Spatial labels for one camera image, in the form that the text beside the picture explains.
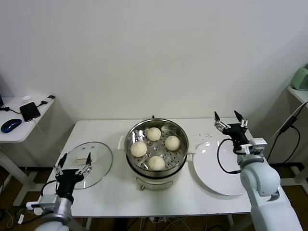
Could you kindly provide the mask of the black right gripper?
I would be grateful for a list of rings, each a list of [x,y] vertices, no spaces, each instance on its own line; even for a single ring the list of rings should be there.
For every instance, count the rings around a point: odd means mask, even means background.
[[[245,119],[239,112],[235,111],[235,116],[240,123],[226,124],[220,120],[217,112],[214,112],[215,123],[214,126],[224,135],[228,135],[236,145],[248,144],[245,133],[247,131],[248,120]]]

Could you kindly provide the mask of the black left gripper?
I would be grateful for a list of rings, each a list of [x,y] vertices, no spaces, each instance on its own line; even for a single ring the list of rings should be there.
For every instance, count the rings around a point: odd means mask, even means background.
[[[58,164],[53,167],[55,171],[56,180],[59,183],[59,186],[56,190],[56,194],[60,198],[74,199],[72,194],[75,188],[75,185],[83,181],[92,170],[92,158],[91,153],[89,153],[85,166],[81,169],[66,169],[63,170],[64,163],[67,158],[67,153],[65,153],[62,158],[58,161]]]

